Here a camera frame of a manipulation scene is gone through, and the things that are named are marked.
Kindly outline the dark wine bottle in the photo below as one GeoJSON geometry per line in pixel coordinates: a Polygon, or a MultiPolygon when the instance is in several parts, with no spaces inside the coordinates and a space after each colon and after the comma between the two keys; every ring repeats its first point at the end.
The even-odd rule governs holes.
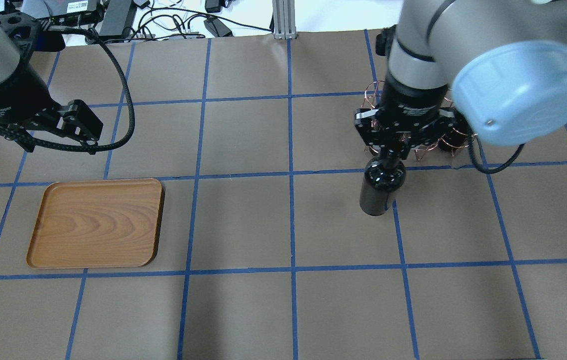
{"type": "Polygon", "coordinates": [[[363,171],[360,209],[370,216],[383,215],[394,194],[405,184],[406,177],[406,166],[400,157],[373,157],[363,171]]]}

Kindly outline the wooden tray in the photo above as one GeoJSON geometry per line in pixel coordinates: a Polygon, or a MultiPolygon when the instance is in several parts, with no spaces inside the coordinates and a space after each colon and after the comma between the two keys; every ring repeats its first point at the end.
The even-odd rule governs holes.
{"type": "Polygon", "coordinates": [[[46,187],[26,253],[33,269],[142,267],[158,251],[165,189],[155,178],[46,187]]]}

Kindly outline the black power adapter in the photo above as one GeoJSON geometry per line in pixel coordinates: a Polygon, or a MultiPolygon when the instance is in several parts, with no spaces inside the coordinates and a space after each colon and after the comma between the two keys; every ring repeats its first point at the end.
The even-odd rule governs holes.
{"type": "Polygon", "coordinates": [[[210,32],[210,34],[215,38],[226,38],[226,37],[233,37],[233,31],[227,27],[222,21],[218,18],[206,18],[203,21],[203,25],[210,32]]]}

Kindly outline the aluminium frame post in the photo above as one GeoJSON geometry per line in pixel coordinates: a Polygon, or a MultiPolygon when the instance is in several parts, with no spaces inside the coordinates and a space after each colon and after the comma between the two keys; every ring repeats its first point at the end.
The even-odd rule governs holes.
{"type": "Polygon", "coordinates": [[[272,0],[272,25],[275,39],[297,39],[295,0],[272,0]]]}

